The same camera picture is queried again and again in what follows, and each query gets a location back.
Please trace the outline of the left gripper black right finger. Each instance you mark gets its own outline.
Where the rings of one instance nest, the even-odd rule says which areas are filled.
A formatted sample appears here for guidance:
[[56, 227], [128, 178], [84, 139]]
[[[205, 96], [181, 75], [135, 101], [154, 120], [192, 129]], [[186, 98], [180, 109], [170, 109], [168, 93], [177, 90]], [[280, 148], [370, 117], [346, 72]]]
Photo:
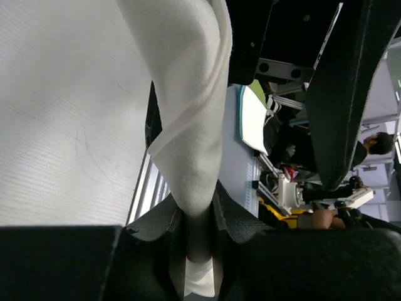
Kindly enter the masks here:
[[275, 230], [217, 183], [213, 255], [219, 300], [399, 300], [400, 235]]

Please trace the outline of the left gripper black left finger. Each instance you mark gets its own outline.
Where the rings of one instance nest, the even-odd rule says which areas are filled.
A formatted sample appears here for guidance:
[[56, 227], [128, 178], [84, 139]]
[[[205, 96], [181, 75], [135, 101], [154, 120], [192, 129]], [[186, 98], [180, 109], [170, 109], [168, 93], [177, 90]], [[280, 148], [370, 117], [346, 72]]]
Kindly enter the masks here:
[[2, 300], [182, 300], [182, 212], [168, 196], [127, 226], [3, 226]]

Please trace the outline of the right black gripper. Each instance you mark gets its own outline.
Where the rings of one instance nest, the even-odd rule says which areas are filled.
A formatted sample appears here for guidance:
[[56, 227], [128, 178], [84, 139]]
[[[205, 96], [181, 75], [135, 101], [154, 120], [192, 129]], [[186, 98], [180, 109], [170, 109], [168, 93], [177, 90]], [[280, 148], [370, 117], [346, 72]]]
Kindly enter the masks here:
[[[227, 1], [230, 84], [256, 77], [311, 82], [310, 133], [355, 138], [375, 72], [400, 26], [400, 1]], [[333, 160], [318, 174], [336, 189], [350, 167]]]

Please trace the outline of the white paper napkin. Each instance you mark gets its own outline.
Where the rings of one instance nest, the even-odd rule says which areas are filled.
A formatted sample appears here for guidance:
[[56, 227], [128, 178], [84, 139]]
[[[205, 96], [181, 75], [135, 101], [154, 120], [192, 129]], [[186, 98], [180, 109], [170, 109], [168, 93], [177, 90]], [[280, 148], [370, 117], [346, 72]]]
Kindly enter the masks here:
[[186, 222], [185, 294], [215, 294], [209, 206], [222, 161], [232, 28], [225, 1], [119, 1], [154, 83], [162, 131], [148, 149]]

